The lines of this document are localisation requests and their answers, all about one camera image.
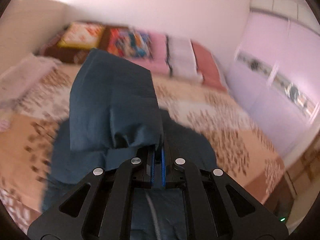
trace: bed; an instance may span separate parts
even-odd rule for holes
[[[100,49],[107,50],[114,28],[120,27],[108,27],[108,41],[101,38]],[[12,92],[15,100],[3,111],[10,117],[10,128],[0,133],[0,199],[24,232],[41,214],[52,143],[59,124],[68,117],[71,86],[88,53],[88,49],[68,48],[66,52],[57,46],[64,34],[58,33],[39,51],[62,63],[30,56],[46,63],[47,68],[39,68],[38,80],[23,91]],[[150,36],[157,36],[157,42],[165,41],[165,52],[160,46],[152,59],[128,59],[151,71],[159,107],[167,109],[176,122],[203,134],[215,150],[218,166],[264,203],[282,177],[283,162],[272,143],[228,94],[211,53],[190,40],[159,33]],[[9,92],[17,89],[18,82],[9,86]]]

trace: patterned bedsheet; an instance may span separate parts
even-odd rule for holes
[[[68,117],[79,69],[63,65],[44,77],[18,101],[11,128],[0,133],[0,199],[24,232],[40,215],[52,143],[59,123]],[[223,92],[156,75],[153,82],[159,106],[176,122],[205,135],[218,166],[264,203],[284,165],[247,113]]]

